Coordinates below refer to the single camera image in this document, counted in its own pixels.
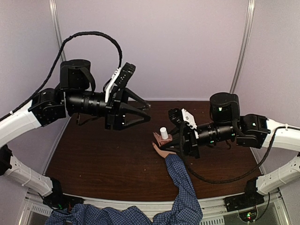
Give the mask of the white nail polish cap brush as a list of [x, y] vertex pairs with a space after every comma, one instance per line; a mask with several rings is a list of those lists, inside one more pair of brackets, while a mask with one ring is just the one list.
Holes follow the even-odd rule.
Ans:
[[168, 137], [169, 137], [168, 132], [167, 132], [167, 128], [166, 127], [161, 127], [159, 131], [160, 131], [161, 138], [163, 140], [167, 140]]

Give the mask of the pink nail polish bottle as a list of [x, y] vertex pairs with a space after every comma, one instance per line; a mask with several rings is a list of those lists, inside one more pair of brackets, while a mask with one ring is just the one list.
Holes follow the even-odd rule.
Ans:
[[160, 135], [158, 140], [160, 145], [164, 145], [171, 142], [173, 140], [173, 137], [171, 134], [169, 134], [168, 137], [163, 137], [162, 135]]

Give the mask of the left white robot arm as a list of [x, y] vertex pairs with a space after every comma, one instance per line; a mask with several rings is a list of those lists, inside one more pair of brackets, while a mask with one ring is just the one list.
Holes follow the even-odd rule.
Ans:
[[0, 123], [0, 173], [38, 192], [57, 208], [67, 204], [60, 182], [43, 176], [21, 163], [8, 148], [8, 142], [36, 128], [45, 127], [73, 114], [86, 114], [92, 120], [103, 117], [105, 128], [124, 130], [148, 122], [150, 105], [127, 88], [135, 66], [126, 63], [112, 75], [103, 92], [96, 82], [88, 60], [64, 61], [60, 65], [60, 83], [34, 95], [28, 103]]

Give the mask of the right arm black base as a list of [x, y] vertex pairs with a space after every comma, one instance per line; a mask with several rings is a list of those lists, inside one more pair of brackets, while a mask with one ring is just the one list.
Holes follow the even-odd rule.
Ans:
[[242, 210], [246, 208], [251, 208], [256, 205], [264, 203], [264, 196], [258, 193], [254, 194], [240, 194], [224, 199], [225, 207], [227, 212], [232, 212], [236, 210]]

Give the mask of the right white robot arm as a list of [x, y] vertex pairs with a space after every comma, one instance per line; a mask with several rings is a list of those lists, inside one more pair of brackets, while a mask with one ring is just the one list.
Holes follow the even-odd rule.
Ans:
[[272, 147], [293, 150], [298, 154], [285, 165], [249, 180], [240, 203], [250, 207], [258, 200], [258, 194], [270, 191], [300, 178], [300, 128], [276, 122], [257, 114], [240, 115], [239, 97], [220, 92], [210, 97], [212, 122], [197, 125], [194, 116], [186, 109], [171, 109], [168, 112], [175, 128], [170, 132], [172, 141], [161, 145], [161, 150], [174, 151], [180, 156], [200, 157], [199, 146], [216, 145], [218, 142], [236, 141], [238, 146], [267, 148], [261, 162], [266, 160]]

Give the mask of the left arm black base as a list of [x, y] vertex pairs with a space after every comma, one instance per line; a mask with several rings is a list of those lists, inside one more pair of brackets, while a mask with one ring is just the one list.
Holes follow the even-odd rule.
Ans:
[[71, 209], [76, 204], [83, 204], [84, 199], [70, 195], [63, 195], [56, 199], [54, 197], [47, 196], [43, 198], [43, 203], [54, 209]]

